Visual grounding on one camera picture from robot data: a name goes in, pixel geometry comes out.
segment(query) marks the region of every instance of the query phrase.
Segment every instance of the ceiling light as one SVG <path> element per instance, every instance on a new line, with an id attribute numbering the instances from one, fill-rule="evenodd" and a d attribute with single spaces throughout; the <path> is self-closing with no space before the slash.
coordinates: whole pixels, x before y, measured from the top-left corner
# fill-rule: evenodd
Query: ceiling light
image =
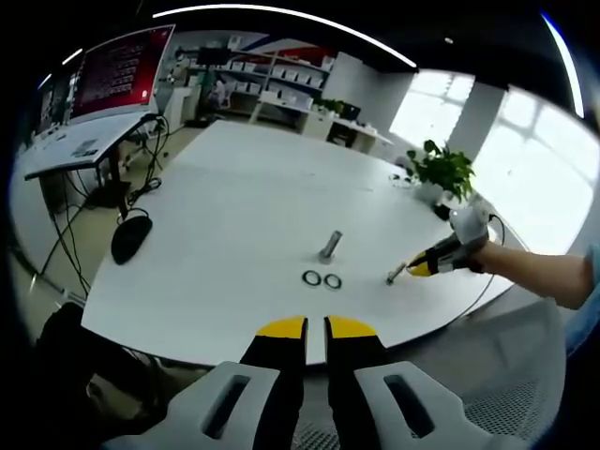
<path id="1" fill-rule="evenodd" d="M 575 64 L 573 64 L 571 53 L 569 52 L 569 49 L 567 49 L 563 37 L 552 24 L 549 17 L 547 17 L 545 14 L 542 14 L 542 18 L 544 19 L 544 22 L 546 22 L 546 25 L 550 30 L 554 41 L 556 42 L 556 46 L 559 48 L 562 63 L 566 68 L 566 75 L 569 77 L 569 83 L 571 84 L 571 94 L 573 95 L 573 103 L 575 104 L 575 113 L 579 117 L 583 118 L 583 99 L 581 98 L 581 88 L 579 87 L 578 73 L 575 71 Z"/>
<path id="2" fill-rule="evenodd" d="M 51 73 L 49 73 L 48 75 L 46 75 L 46 78 L 44 78 L 44 79 L 41 81 L 41 83 L 39 84 L 39 86 L 37 87 L 37 90 L 39 90 L 39 88 L 40 88 L 41 86 L 43 86 L 43 85 L 46 83 L 46 81 L 48 81 L 48 80 L 50 79 L 50 77 L 51 77 L 51 76 L 52 76 L 52 74 L 51 74 Z"/>
<path id="3" fill-rule="evenodd" d="M 79 49 L 79 50 L 75 51 L 69 58 L 67 58 L 65 61 L 63 61 L 63 66 L 81 52 L 83 52 L 83 49 Z"/>
<path id="4" fill-rule="evenodd" d="M 366 42 L 379 47 L 380 49 L 384 50 L 385 52 L 392 54 L 393 56 L 395 56 L 396 58 L 401 60 L 403 63 L 409 65 L 410 67 L 416 68 L 416 64 L 412 60 L 410 60 L 409 58 L 404 56 L 402 53 L 397 52 L 396 50 L 392 49 L 391 47 L 388 47 L 387 45 L 383 44 L 379 40 L 376 40 L 373 37 L 367 36 L 364 33 L 361 33 L 360 31 L 352 30 L 351 28 L 349 28 L 346 25 L 342 25 L 337 22 L 329 21 L 322 17 L 313 16 L 312 14 L 306 14 L 305 12 L 293 11 L 291 9 L 284 9 L 282 7 L 263 7 L 260 5 L 237 5 L 237 4 L 200 5 L 200 6 L 196 6 L 196 7 L 179 7 L 177 9 L 170 9 L 168 11 L 163 11 L 163 12 L 154 14 L 152 16 L 152 18 L 156 19 L 158 17 L 169 16 L 171 14 L 178 14 L 180 12 L 201 11 L 201 10 L 208 10 L 208 9 L 254 9 L 254 10 L 260 10 L 260 11 L 267 11 L 267 12 L 278 12 L 280 14 L 288 14 L 290 16 L 296 16 L 296 17 L 300 17 L 302 19 L 308 19 L 310 21 L 323 23 L 325 25 L 333 26 L 334 28 L 337 28 L 338 30 L 345 31 L 346 33 L 350 33 L 351 35 L 355 35 L 357 38 L 361 38 L 361 39 L 365 40 Z"/>

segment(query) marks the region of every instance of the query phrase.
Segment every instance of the potted plant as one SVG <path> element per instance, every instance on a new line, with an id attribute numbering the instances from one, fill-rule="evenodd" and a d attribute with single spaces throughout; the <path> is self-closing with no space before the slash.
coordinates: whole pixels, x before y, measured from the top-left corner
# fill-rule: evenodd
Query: potted plant
<path id="1" fill-rule="evenodd" d="M 439 203 L 444 191 L 450 192 L 459 201 L 473 192 L 472 162 L 464 153 L 452 152 L 448 145 L 440 148 L 432 140 L 425 141 L 423 149 L 423 157 L 418 157 L 414 150 L 407 152 L 412 163 L 412 169 L 408 169 L 407 174 L 421 182 L 415 192 L 419 200 L 434 206 Z"/>
<path id="2" fill-rule="evenodd" d="M 323 110 L 327 110 L 337 114 L 341 114 L 344 111 L 344 102 L 341 100 L 333 100 L 330 98 L 315 98 L 313 105 L 317 105 Z"/>

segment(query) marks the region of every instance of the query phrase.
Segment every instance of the white flower pot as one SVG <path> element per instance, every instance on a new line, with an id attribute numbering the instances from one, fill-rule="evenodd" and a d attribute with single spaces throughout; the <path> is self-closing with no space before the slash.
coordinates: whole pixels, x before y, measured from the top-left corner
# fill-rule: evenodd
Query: white flower pot
<path id="1" fill-rule="evenodd" d="M 423 183 L 414 191 L 414 198 L 428 206 L 437 205 L 442 199 L 443 188 L 429 182 Z"/>

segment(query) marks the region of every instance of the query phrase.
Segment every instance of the white wall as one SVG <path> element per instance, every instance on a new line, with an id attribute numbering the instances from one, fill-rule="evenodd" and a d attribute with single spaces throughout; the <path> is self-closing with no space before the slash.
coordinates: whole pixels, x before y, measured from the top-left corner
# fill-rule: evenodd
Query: white wall
<path id="1" fill-rule="evenodd" d="M 504 91 L 498 87 L 475 82 L 455 126 L 448 146 L 475 160 L 494 124 L 503 102 Z"/>
<path id="2" fill-rule="evenodd" d="M 336 63 L 322 90 L 322 98 L 343 100 L 363 108 L 376 84 L 378 72 L 349 54 L 337 54 Z"/>
<path id="3" fill-rule="evenodd" d="M 394 162 L 413 146 L 390 133 L 390 127 L 413 80 L 412 73 L 376 74 L 372 85 L 366 89 L 366 101 L 360 115 L 361 122 L 374 126 L 383 136 L 394 143 L 393 147 L 377 144 L 370 154 L 387 162 Z"/>

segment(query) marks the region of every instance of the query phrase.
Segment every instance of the computer mouse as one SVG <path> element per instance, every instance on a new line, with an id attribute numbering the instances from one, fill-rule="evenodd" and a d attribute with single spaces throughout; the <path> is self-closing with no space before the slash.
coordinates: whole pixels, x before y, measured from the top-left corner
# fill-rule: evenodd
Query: computer mouse
<path id="1" fill-rule="evenodd" d="M 150 230 L 152 220 L 146 216 L 133 217 L 119 225 L 114 231 L 111 243 L 114 262 L 121 265 L 133 258 Z"/>

